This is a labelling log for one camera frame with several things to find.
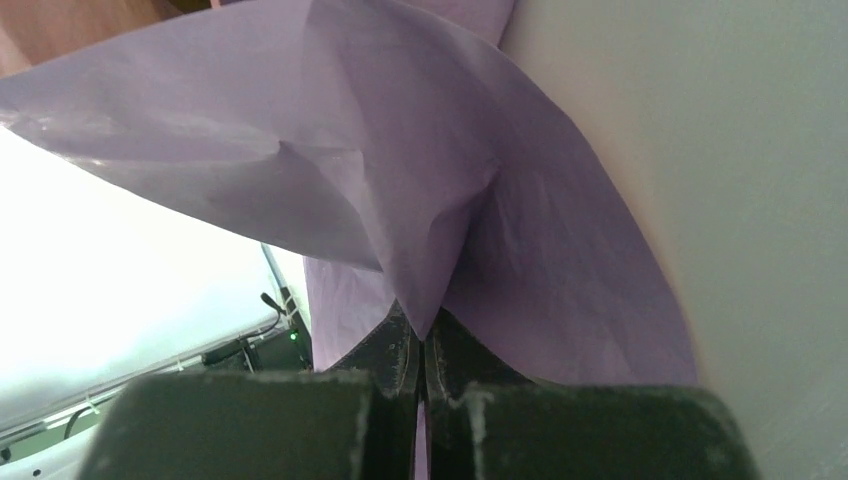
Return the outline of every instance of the metal rod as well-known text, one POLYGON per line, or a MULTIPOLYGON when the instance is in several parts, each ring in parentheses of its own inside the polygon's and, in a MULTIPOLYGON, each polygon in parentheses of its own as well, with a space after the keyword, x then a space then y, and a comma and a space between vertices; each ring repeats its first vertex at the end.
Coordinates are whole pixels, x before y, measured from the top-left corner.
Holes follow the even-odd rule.
POLYGON ((283 272, 280 271, 280 266, 277 265, 277 259, 274 258, 274 252, 271 251, 271 247, 265 243, 259 243, 262 247, 262 253, 265 255, 265 261, 268 262, 268 267, 271 268, 271 275, 274 276, 274 281, 277 282, 277 290, 282 290, 284 287, 287 287, 286 279, 283 277, 283 272))

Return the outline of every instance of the white wall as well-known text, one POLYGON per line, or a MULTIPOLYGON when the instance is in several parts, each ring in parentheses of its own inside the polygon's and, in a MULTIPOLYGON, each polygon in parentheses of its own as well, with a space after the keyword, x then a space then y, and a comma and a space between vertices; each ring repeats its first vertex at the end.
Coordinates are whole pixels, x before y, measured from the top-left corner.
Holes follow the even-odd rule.
POLYGON ((519 1, 766 478, 848 478, 848 2, 519 1))
POLYGON ((71 480, 82 467, 83 456, 91 445, 96 428, 73 435, 34 455, 0 467, 3 480, 71 480))
POLYGON ((0 129, 0 430, 255 326, 275 288, 258 242, 0 129))

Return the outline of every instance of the lavender paper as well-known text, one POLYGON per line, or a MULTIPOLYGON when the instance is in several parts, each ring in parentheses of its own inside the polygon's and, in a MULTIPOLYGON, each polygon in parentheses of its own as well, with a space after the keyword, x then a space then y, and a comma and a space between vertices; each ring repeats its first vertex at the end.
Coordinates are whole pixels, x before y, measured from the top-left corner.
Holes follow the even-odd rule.
MULTIPOLYGON (((245 0, 221 0, 231 5, 245 0)), ((497 45, 512 14, 515 0, 395 0, 418 7, 464 27, 497 45)))
POLYGON ((190 15, 0 81, 0 122, 334 264, 309 293, 322 318, 359 305, 336 321, 366 329, 393 294, 419 335, 443 304, 525 374, 696 379, 680 309, 578 129, 499 51, 421 10, 257 0, 190 15))

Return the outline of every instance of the black plastic part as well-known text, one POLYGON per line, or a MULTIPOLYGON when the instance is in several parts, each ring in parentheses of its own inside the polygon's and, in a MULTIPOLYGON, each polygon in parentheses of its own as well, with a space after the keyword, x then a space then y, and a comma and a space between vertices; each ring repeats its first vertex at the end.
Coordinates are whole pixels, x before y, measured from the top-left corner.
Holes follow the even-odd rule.
POLYGON ((312 336, 309 334, 309 329, 306 328, 306 323, 303 321, 303 316, 297 308, 297 303, 294 301, 294 296, 292 296, 289 287, 281 288, 280 293, 282 293, 282 298, 287 299, 283 308, 288 314, 290 314, 290 318, 294 323, 293 329, 297 331, 295 345, 297 345, 301 356, 307 363, 306 369, 312 370, 312 366, 314 365, 312 357, 312 336))
POLYGON ((168 0, 182 13, 194 13, 212 8, 209 0, 168 0))
POLYGON ((730 413, 701 390, 475 385, 458 409, 468 478, 759 478, 730 413))
POLYGON ((364 372, 151 376, 118 399, 79 478, 399 478, 393 412, 364 372))
POLYGON ((242 350, 247 348, 247 346, 247 340, 236 339, 216 348, 215 350, 204 353, 200 359, 203 365, 207 367, 216 365, 228 358, 238 355, 242 352, 242 350))
POLYGON ((244 357, 247 359, 248 370, 253 372, 261 372, 262 370, 265 370, 265 362, 259 358, 259 353, 256 352, 256 344, 248 345, 245 347, 243 352, 244 357))
POLYGON ((309 365, 291 339, 295 330, 284 330, 253 343, 262 370, 308 370, 309 365))
POLYGON ((483 346, 444 309, 424 343, 424 365, 431 478, 474 478, 470 445, 457 439, 465 415, 454 405, 474 382, 523 385, 530 381, 483 346))
POLYGON ((367 371, 377 387, 393 399, 391 415, 397 445, 384 452, 397 456, 396 469, 387 468, 384 478, 412 478, 418 398, 423 385, 421 342, 395 302, 386 318, 366 338, 328 371, 367 371))

